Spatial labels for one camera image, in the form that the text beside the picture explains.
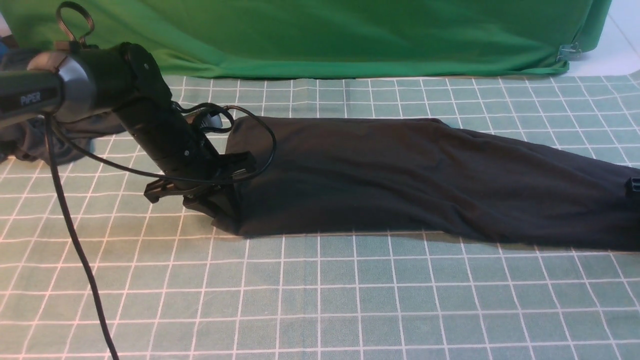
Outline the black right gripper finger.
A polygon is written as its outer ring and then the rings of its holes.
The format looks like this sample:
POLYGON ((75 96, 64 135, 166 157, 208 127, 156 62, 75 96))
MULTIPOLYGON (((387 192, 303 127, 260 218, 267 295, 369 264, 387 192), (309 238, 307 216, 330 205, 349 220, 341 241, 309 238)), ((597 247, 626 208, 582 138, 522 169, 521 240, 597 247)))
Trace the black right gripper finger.
POLYGON ((630 177, 626 181, 626 196, 627 197, 640 196, 640 178, 639 177, 630 177))

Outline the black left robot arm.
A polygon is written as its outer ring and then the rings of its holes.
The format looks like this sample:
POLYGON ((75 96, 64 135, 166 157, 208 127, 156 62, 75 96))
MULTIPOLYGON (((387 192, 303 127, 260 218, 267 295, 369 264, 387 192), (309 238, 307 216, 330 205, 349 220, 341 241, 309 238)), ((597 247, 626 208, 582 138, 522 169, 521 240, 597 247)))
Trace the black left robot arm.
POLYGON ((88 141, 128 132, 160 174, 144 196, 151 203, 181 196, 187 209, 238 220, 235 184, 258 175, 250 152, 219 153, 208 133, 228 133, 228 107, 183 108, 172 99, 158 64, 141 45, 112 48, 62 42, 57 50, 6 55, 1 72, 1 153, 73 161, 91 155, 88 141))

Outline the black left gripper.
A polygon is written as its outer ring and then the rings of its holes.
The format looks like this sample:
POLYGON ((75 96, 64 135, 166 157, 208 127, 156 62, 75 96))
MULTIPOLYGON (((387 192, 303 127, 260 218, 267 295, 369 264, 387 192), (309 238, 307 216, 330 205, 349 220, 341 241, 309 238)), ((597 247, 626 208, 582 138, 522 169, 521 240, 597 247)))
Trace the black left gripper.
POLYGON ((171 100, 159 102, 135 97, 114 111, 123 127, 165 176, 149 182, 144 197, 152 204, 161 198, 183 196, 188 210, 213 219, 240 219, 240 201, 234 186, 199 186, 228 183, 257 169, 250 152, 218 153, 201 130, 196 130, 171 100))

